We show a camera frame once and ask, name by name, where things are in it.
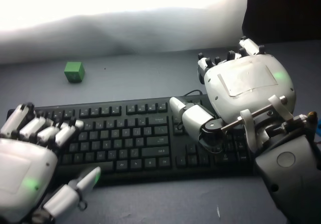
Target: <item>keyboard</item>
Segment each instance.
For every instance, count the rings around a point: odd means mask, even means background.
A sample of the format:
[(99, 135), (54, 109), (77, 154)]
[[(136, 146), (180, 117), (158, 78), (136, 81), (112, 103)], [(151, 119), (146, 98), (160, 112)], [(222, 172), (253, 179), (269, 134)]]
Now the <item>keyboard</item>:
[[(185, 98), (215, 114), (206, 94)], [(169, 102), (170, 97), (164, 97), (36, 107), (35, 110), (47, 111), (52, 118), (63, 116), (68, 121), (75, 116), (84, 122), (84, 130), (60, 159), (58, 177), (76, 177), (87, 167), (96, 166), (101, 168), (104, 181), (252, 170), (242, 129), (228, 135), (222, 153), (211, 155), (177, 128), (179, 121), (174, 118)], [(222, 146), (217, 145), (214, 151), (221, 149)]]

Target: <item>green block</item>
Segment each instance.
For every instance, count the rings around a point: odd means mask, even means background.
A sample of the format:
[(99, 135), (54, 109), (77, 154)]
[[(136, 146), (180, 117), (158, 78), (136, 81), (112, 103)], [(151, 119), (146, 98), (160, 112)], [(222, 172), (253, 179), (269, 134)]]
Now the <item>green block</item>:
[(85, 75), (85, 69), (82, 62), (67, 62), (65, 75), (69, 82), (81, 82)]

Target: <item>back of robotic hand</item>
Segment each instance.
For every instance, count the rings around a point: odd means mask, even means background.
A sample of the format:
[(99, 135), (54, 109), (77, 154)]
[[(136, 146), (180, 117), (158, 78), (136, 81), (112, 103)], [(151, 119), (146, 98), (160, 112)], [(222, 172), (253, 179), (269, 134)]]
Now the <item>back of robotic hand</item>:
[(214, 114), (172, 97), (173, 114), (210, 154), (227, 133), (243, 128), (249, 156), (276, 206), (290, 223), (321, 223), (321, 152), (314, 143), (315, 112), (293, 116), (295, 90), (281, 63), (264, 46), (242, 37), (239, 53), (212, 62), (198, 55), (199, 80)]
[(85, 170), (42, 204), (61, 154), (83, 129), (83, 122), (53, 121), (19, 105), (0, 130), (0, 222), (59, 223), (73, 209), (86, 209), (84, 197), (100, 177), (100, 168)]

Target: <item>table surface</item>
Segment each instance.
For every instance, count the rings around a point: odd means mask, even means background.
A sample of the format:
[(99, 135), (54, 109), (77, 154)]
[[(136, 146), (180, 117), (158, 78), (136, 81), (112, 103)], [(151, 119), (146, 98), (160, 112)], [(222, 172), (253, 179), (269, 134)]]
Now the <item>table surface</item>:
[[(266, 45), (286, 68), (297, 92), (295, 114), (321, 113), (318, 94), (321, 41)], [(228, 49), (206, 49), (81, 60), (80, 84), (70, 84), (65, 60), (0, 66), (0, 125), (7, 111), (32, 101), (36, 106), (178, 96), (205, 88), (197, 78), (197, 54), (226, 58)], [(85, 212), (64, 223), (274, 223), (284, 224), (263, 181), (254, 176), (217, 177), (110, 185), (87, 197)]]

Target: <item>green light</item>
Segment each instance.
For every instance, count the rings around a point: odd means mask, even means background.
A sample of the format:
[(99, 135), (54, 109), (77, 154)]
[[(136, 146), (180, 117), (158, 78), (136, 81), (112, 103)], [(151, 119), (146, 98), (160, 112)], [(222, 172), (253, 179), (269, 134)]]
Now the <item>green light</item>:
[(96, 174), (95, 184), (97, 183), (97, 181), (99, 180), (99, 178), (100, 178), (100, 172)]
[(22, 184), (30, 189), (37, 190), (39, 188), (39, 182), (35, 179), (25, 178)]
[(286, 79), (287, 76), (284, 72), (276, 72), (273, 74), (275, 79)]

